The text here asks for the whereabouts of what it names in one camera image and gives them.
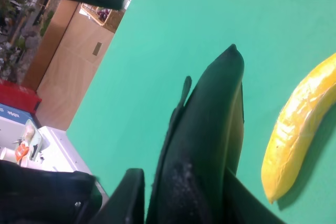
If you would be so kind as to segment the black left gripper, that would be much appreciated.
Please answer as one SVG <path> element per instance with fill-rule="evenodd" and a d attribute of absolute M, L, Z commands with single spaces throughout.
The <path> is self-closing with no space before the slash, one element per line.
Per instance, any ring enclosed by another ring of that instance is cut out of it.
<path fill-rule="evenodd" d="M 90 174 L 1 161 L 1 223 L 88 223 L 102 200 Z"/>

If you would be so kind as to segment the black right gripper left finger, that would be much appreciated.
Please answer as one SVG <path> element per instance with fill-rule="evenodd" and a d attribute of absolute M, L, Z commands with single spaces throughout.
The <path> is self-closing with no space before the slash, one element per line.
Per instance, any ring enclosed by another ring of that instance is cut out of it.
<path fill-rule="evenodd" d="M 128 169 L 108 202 L 90 223 L 144 223 L 144 193 L 144 171 Z"/>

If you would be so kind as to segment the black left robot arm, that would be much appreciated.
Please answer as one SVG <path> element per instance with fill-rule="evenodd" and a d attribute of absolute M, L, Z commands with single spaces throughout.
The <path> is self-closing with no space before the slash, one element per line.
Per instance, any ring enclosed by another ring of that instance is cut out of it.
<path fill-rule="evenodd" d="M 124 0 L 73 0 L 120 10 Z M 84 172 L 50 172 L 1 161 L 1 223 L 88 223 L 102 195 Z"/>

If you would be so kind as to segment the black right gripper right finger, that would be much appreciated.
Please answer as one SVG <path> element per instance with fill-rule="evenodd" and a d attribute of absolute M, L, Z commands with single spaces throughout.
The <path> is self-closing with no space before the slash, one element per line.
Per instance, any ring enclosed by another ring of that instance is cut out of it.
<path fill-rule="evenodd" d="M 223 182 L 223 223 L 283 223 L 255 198 L 228 168 L 225 169 Z"/>

